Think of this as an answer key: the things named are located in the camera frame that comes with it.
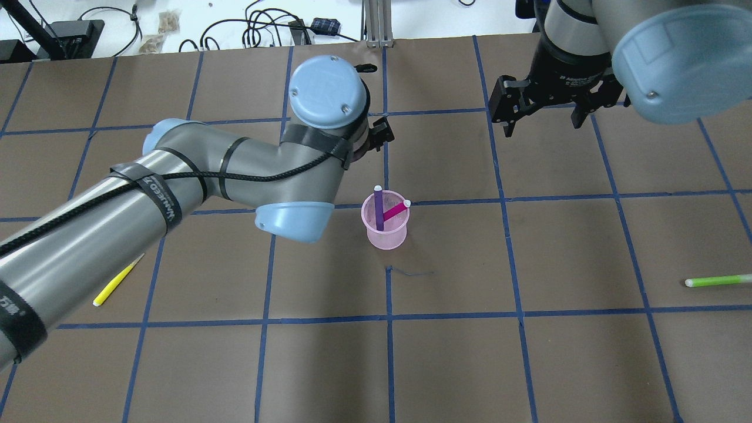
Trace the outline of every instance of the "marker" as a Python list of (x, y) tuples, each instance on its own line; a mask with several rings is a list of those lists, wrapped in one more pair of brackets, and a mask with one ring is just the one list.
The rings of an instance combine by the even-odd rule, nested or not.
[(374, 187), (374, 207), (376, 208), (376, 230), (384, 230), (384, 189)]
[(120, 282), (123, 281), (123, 279), (126, 278), (126, 276), (133, 270), (133, 268), (136, 266), (139, 260), (144, 258), (145, 254), (142, 254), (138, 256), (137, 259), (133, 260), (133, 263), (130, 263), (128, 267), (123, 269), (122, 272), (118, 273), (117, 276), (115, 276), (110, 283), (107, 284), (105, 289), (102, 290), (102, 292), (99, 293), (99, 295), (96, 296), (92, 304), (94, 304), (94, 307), (101, 306), (107, 298), (112, 294), (112, 291), (115, 291), (115, 288), (117, 288), (117, 285), (120, 285)]
[(752, 275), (716, 276), (714, 278), (687, 279), (684, 284), (690, 288), (711, 287), (715, 285), (734, 285), (752, 282)]
[(398, 205), (395, 205), (394, 207), (390, 208), (389, 210), (384, 212), (384, 221), (388, 221), (389, 219), (395, 217), (396, 215), (399, 215), (400, 213), (404, 212), (408, 208), (410, 208), (410, 202), (409, 199), (399, 203)]

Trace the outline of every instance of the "yellow marker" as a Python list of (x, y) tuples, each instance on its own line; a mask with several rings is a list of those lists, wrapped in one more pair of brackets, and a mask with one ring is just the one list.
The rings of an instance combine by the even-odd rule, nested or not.
[(97, 295), (96, 298), (94, 299), (94, 302), (92, 303), (94, 304), (94, 307), (101, 306), (107, 300), (110, 294), (112, 294), (112, 291), (115, 291), (115, 288), (117, 288), (117, 285), (120, 285), (120, 282), (122, 282), (123, 279), (126, 278), (126, 276), (131, 272), (131, 270), (133, 270), (136, 263), (138, 263), (138, 261), (142, 258), (144, 258), (144, 254), (138, 256), (137, 259), (133, 260), (133, 263), (130, 263), (128, 267), (123, 269), (122, 272), (118, 273), (117, 276), (115, 276), (110, 281), (110, 283), (107, 284), (105, 289), (103, 289), (102, 292), (100, 292), (99, 295)]

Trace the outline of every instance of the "white floor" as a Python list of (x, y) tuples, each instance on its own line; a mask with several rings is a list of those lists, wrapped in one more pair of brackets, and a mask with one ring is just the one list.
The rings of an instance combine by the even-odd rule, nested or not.
[[(32, 15), (29, 0), (20, 0)], [(33, 0), (48, 22), (76, 20), (86, 9), (95, 6), (114, 6), (130, 11), (134, 0)], [(180, 11), (180, 31), (170, 34), (163, 53), (176, 52), (182, 40), (192, 38), (198, 42), (201, 33), (213, 22), (222, 19), (243, 19), (246, 6), (251, 0), (137, 0), (138, 17), (144, 35), (156, 34), (159, 12)], [(307, 25), (315, 17), (333, 18), (342, 24), (341, 33), (360, 39), (361, 1), (360, 0), (262, 0), (254, 9), (280, 8), (301, 17)], [(519, 20), (514, 16), (514, 0), (476, 0), (465, 7), (457, 0), (393, 0), (393, 33), (395, 38), (443, 38), (464, 35), (514, 34), (530, 32), (532, 20)], [(134, 33), (134, 24), (129, 18), (116, 11), (96, 11), (85, 16), (101, 19), (105, 30), (97, 44), (94, 57), (111, 56), (123, 48)], [(243, 23), (221, 23), (208, 35), (215, 38), (222, 49), (242, 48), (241, 33)], [(263, 31), (263, 45), (269, 45), (271, 38)], [(292, 44), (290, 31), (280, 28), (282, 42)], [(19, 35), (8, 18), (6, 11), (0, 11), (0, 39), (18, 39)], [(337, 38), (316, 36), (315, 44), (341, 42)], [(31, 51), (38, 50), (34, 41), (27, 43)], [(123, 55), (138, 54), (141, 45), (137, 41)]]

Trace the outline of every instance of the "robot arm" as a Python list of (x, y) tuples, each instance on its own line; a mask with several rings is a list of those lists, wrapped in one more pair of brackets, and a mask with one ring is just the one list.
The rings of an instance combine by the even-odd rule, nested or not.
[[(541, 40), (522, 81), (502, 75), (489, 99), (510, 137), (547, 105), (573, 102), (579, 128), (624, 88), (655, 123), (686, 123), (752, 96), (752, 3), (748, 0), (518, 0)], [(591, 90), (600, 87), (596, 92)]]
[(296, 116), (279, 145), (164, 120), (143, 157), (1, 243), (0, 366), (29, 355), (209, 196), (256, 207), (261, 230), (317, 241), (350, 162), (393, 136), (385, 118), (369, 129), (368, 89), (336, 56), (301, 64), (289, 95)]

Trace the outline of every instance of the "velcro strap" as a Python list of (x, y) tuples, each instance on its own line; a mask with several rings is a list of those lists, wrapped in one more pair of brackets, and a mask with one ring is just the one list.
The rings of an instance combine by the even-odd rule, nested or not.
[(162, 212), (162, 217), (167, 224), (167, 232), (170, 232), (183, 220), (180, 203), (161, 175), (138, 163), (121, 163), (112, 166), (110, 170), (114, 173), (111, 176), (125, 178), (138, 184)]
[(0, 281), (0, 330), (18, 353), (16, 364), (47, 339), (47, 329), (37, 312), (3, 281)]
[(345, 170), (350, 167), (350, 162), (353, 160), (353, 149), (347, 139), (311, 126), (287, 125), (281, 142), (294, 142), (331, 154), (342, 162)]

